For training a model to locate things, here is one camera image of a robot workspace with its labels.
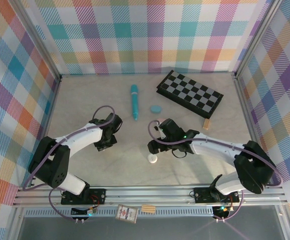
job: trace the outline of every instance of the colorful plaid backdrop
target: colorful plaid backdrop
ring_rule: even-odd
[[[283,174],[290,202],[290,0],[271,22],[242,85],[261,144]]]
[[[239,57],[238,57],[238,60],[234,66],[233,72],[236,72],[237,68],[239,67],[239,64],[241,63],[242,59],[244,58],[245,53],[246,53],[246,51],[249,48],[249,45],[251,43],[251,40],[253,39],[254,35],[256,34],[258,27],[259,27],[263,17],[265,16],[265,14],[268,10],[268,7],[270,6],[270,3],[272,1],[273,0],[266,0],[266,3],[263,5],[263,8],[262,8],[262,10],[261,10],[260,14],[258,15],[258,18],[255,22],[255,25],[254,25],[253,29],[251,30],[247,40],[245,41],[245,44],[244,44],[242,51],[239,54]]]
[[[64,74],[227,71],[269,1],[22,0]]]
[[[0,239],[42,133],[56,81],[7,0],[0,0]]]

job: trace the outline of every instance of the chessboard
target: chessboard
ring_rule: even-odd
[[[209,119],[224,95],[173,70],[157,86],[157,93]]]

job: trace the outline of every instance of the teal marker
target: teal marker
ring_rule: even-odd
[[[138,87],[137,85],[132,85],[130,88],[130,93],[131,93],[131,105],[132,105],[132,110],[133,110],[133,116],[134,119],[137,121],[138,120]]]

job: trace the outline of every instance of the blue soap bar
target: blue soap bar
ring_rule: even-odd
[[[161,106],[153,105],[153,106],[150,107],[150,111],[153,114],[159,114],[161,112]]]

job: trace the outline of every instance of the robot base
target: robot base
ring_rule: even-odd
[[[106,199],[106,189],[86,188],[80,195],[74,195],[68,191],[62,193],[60,204],[62,205],[103,205]]]

